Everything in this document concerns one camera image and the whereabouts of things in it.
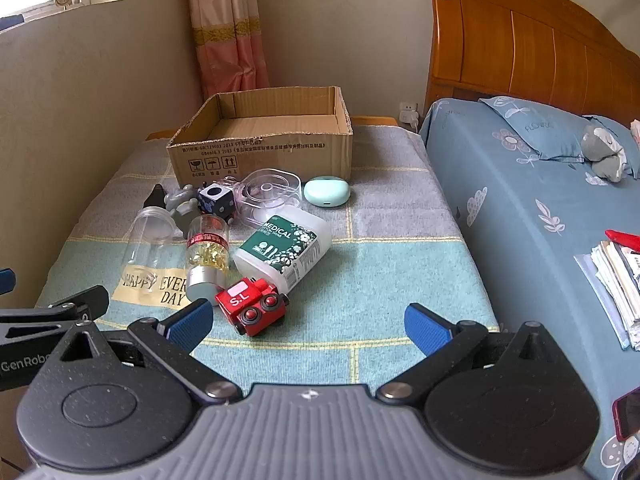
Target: teal blanket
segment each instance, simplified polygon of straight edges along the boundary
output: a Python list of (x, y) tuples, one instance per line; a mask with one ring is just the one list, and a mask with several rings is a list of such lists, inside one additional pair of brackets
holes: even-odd
[[(38, 304), (98, 283), (112, 295), (122, 291), (120, 262), (131, 222), (155, 183), (177, 188), (165, 145), (144, 142), (93, 200), (51, 268)], [(290, 293), (285, 322), (248, 338), (216, 309), (195, 358), (245, 392), (253, 382), (366, 383), (373, 390), (423, 358), (404, 335), (409, 303), (453, 322), (496, 325), (419, 136), (391, 126), (354, 128), (350, 184), (344, 206), (305, 203), (307, 211), (330, 222), (334, 242)], [(250, 233), (232, 226), (231, 245)], [(183, 259), (184, 242), (176, 238), (164, 266), (182, 267)], [(145, 304), (153, 301), (144, 295), (122, 301), (117, 293), (121, 299), (111, 299), (98, 326), (119, 329), (139, 317), (170, 315), (186, 304), (180, 280), (175, 273), (164, 280), (161, 306)]]

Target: wooden bed frame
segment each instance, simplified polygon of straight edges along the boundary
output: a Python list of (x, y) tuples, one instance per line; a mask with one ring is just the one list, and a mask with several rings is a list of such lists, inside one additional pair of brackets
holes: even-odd
[(582, 7), (569, 0), (432, 2), (425, 112), (441, 98), (508, 95), (627, 127), (640, 119), (640, 57)]

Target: jar label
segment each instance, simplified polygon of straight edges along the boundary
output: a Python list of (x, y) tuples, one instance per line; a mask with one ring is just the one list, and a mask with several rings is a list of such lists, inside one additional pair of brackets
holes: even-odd
[(289, 288), (320, 258), (316, 233), (278, 215), (262, 224), (240, 248), (276, 269)]
[(229, 244), (226, 240), (215, 233), (200, 233), (192, 236), (189, 238), (189, 241), (187, 241), (187, 247), (191, 247), (193, 244), (197, 244), (198, 242), (214, 242), (222, 245), (227, 251), (229, 250)]

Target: green label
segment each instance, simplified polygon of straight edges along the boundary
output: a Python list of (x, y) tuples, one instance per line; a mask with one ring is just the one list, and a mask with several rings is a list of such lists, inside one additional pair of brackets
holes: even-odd
[[(240, 248), (276, 269), (287, 283), (295, 284), (318, 259), (317, 239), (315, 232), (274, 215)], [(298, 270), (299, 264), (304, 272)]]

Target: blue gripper pad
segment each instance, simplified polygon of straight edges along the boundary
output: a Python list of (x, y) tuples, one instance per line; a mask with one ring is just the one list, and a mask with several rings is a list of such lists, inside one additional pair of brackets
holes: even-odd
[(191, 352), (207, 336), (213, 326), (213, 307), (209, 301), (198, 300), (162, 323), (166, 326), (164, 336), (167, 341), (185, 352)]
[(434, 318), (441, 319), (441, 322), (438, 322), (422, 312), (421, 309), (426, 310), (421, 305), (420, 308), (417, 308), (413, 304), (405, 309), (404, 331), (407, 337), (428, 357), (453, 339), (450, 328), (453, 325), (432, 313)]
[(15, 274), (11, 269), (0, 269), (0, 294), (14, 290)]

